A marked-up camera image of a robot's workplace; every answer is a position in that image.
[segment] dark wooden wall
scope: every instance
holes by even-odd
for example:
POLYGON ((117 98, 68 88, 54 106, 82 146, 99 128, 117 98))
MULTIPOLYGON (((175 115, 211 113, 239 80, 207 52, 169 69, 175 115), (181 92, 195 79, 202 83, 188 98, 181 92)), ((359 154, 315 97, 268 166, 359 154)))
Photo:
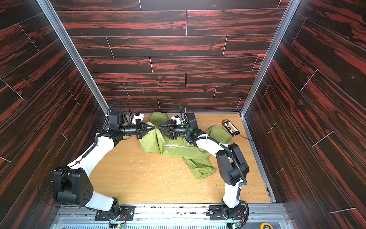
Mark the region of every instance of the dark wooden wall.
POLYGON ((141 112, 239 111, 288 4, 51 2, 107 103, 141 112))
POLYGON ((48 228, 50 177, 104 118, 35 0, 0 2, 0 228, 48 228))
POLYGON ((302 0, 245 114, 299 229, 366 228, 365 12, 302 0))

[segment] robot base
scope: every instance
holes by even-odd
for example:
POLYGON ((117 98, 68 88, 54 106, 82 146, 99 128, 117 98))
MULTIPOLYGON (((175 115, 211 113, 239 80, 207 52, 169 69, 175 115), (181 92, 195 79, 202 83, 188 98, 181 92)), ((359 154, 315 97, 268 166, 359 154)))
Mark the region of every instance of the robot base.
MULTIPOLYGON (((227 220, 224 217, 223 211, 221 209, 221 207, 222 207, 221 205, 210 205, 209 207, 210 207, 209 216, 210 216, 211 220, 227 220)), ((246 217, 246 214, 248 214, 248 212, 246 212, 246 210, 245 210, 245 205, 239 204, 238 211, 241 211, 243 213, 244 218, 246 217)), ((234 219, 232 219, 232 220, 242 220, 242 219, 243 219, 242 215, 237 214, 234 217, 234 219)))
MULTIPOLYGON (((119 205, 121 208, 121 214, 124 212, 126 214, 126 221, 132 221, 135 214, 135 206, 126 206, 126 205, 119 205)), ((94 218, 95 221, 108 221, 108 216, 103 212, 97 212, 94 218)), ((123 217, 119 217, 118 221, 123 221, 123 217)))

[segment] battery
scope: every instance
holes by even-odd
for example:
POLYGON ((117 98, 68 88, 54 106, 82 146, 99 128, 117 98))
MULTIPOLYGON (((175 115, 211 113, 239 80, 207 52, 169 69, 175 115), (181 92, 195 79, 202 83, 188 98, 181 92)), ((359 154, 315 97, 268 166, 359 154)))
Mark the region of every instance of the battery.
POLYGON ((223 121, 223 126, 227 129, 229 134, 231 134, 231 136, 233 136, 233 137, 240 134, 239 130, 230 122, 230 120, 225 119, 223 121))

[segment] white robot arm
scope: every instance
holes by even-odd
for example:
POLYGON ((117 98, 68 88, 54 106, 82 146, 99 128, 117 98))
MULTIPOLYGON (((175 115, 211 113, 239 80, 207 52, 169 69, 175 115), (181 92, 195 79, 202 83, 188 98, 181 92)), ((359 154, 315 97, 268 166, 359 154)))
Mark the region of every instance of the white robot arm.
MULTIPOLYGON (((56 201, 102 211, 111 221, 120 217, 121 210, 118 200, 94 191, 88 177, 99 161, 120 140, 124 139, 123 136, 136 135, 137 139, 141 139, 154 129, 154 126, 142 122, 142 114, 132 116, 130 112, 130 116, 133 118, 127 125, 124 125, 125 119, 127 119, 124 113, 109 114, 104 128, 95 137, 93 145, 69 163, 67 167, 53 172, 54 199, 56 201)), ((246 185, 245 178, 249 172, 249 167, 239 147, 236 144, 227 145, 210 138, 198 129, 193 113, 186 114, 184 112, 182 120, 173 117, 172 120, 160 125, 159 129, 163 135, 172 139, 176 139, 178 135, 184 135, 189 144, 194 144, 217 158, 220 175, 226 183, 221 207, 223 216, 227 219, 233 219, 239 208, 241 186, 246 185)))

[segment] green jacket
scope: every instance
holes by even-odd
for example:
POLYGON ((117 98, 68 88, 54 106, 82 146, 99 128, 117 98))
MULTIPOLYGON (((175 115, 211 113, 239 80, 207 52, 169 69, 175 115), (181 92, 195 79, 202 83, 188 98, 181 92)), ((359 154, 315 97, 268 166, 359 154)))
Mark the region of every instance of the green jacket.
MULTIPOLYGON (((148 124, 158 126, 168 121, 166 114, 154 112, 148 124)), ((231 135, 220 126, 213 126, 206 133, 219 142, 231 144, 231 135)), ((178 137, 176 140, 163 136, 159 129, 150 131, 140 141, 140 147, 147 153, 158 153, 169 157, 182 158, 196 179, 204 179, 215 173, 208 157, 209 152, 189 145, 185 138, 178 137)))

